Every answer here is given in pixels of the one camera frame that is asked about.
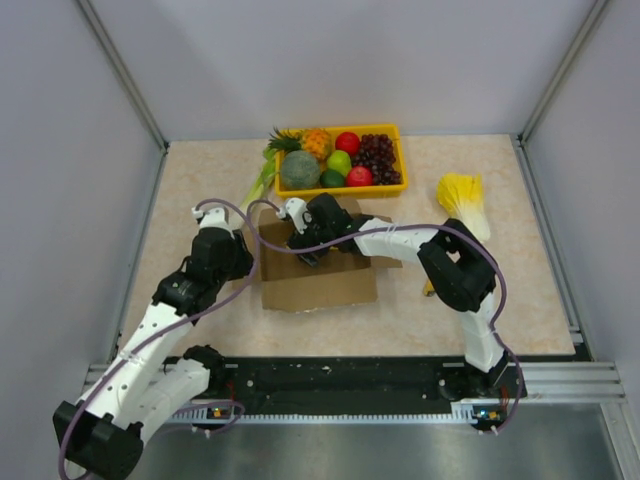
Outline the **brown cardboard express box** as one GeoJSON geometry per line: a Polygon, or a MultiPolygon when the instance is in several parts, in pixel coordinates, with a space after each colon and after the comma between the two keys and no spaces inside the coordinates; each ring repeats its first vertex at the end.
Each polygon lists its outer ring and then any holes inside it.
{"type": "Polygon", "coordinates": [[[249,230],[243,232],[249,251],[260,255],[253,284],[259,288],[265,310],[298,313],[373,303],[378,298],[377,273],[402,266],[398,260],[331,248],[311,267],[294,254],[256,248],[249,230]]]}

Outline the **yellow utility knife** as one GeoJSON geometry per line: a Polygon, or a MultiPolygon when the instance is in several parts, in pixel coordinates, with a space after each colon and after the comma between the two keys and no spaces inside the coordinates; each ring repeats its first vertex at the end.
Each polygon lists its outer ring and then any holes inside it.
{"type": "Polygon", "coordinates": [[[427,281],[422,290],[424,296],[431,297],[435,294],[435,289],[430,281],[427,281]]]}

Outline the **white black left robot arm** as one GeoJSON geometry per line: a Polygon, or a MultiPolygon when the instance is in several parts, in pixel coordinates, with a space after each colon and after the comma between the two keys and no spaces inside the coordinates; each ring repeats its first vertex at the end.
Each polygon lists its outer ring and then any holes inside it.
{"type": "Polygon", "coordinates": [[[154,376],[211,312],[222,287],[248,276],[253,264],[241,231],[199,229],[190,255],[160,281],[135,333],[102,377],[76,402],[55,410],[60,478],[67,476],[67,462],[103,479],[127,478],[148,441],[184,404],[226,389],[224,357],[210,346],[188,349],[161,380],[154,376]]]}

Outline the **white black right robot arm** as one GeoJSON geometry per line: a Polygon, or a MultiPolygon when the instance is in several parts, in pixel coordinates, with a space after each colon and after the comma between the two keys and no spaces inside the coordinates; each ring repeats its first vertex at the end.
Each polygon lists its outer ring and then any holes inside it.
{"type": "Polygon", "coordinates": [[[290,198],[277,216],[293,224],[287,246],[310,266],[333,246],[421,266],[436,296],[459,313],[469,388],[487,396],[502,385],[509,354],[496,338],[495,324],[506,303],[506,283],[495,259],[464,223],[449,219],[442,225],[401,226],[351,214],[327,193],[308,202],[290,198]]]}

